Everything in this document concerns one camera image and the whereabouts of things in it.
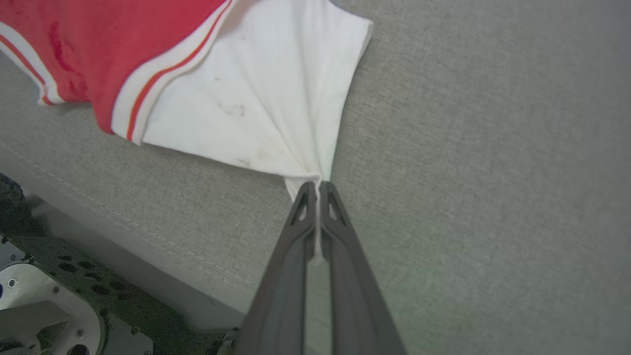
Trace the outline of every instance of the metal plate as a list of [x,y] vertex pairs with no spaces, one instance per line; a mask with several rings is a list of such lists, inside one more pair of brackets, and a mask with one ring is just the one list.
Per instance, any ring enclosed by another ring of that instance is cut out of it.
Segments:
[[108,330],[103,355],[153,354],[153,341],[115,315],[108,316]]
[[53,346],[51,354],[66,355],[70,348],[82,344],[90,355],[97,355],[102,343],[101,324],[92,307],[79,296],[73,294],[36,266],[21,263],[0,270],[0,310],[17,306],[51,301],[72,316],[67,327]]

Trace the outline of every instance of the gray fabric surface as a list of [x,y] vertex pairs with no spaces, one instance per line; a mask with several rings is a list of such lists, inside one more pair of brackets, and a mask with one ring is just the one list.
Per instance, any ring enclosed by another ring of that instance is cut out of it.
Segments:
[[[338,3],[375,27],[333,181],[410,354],[628,354],[628,2]],[[290,205],[280,178],[135,147],[86,105],[37,107],[4,56],[0,83],[0,171],[247,310]]]

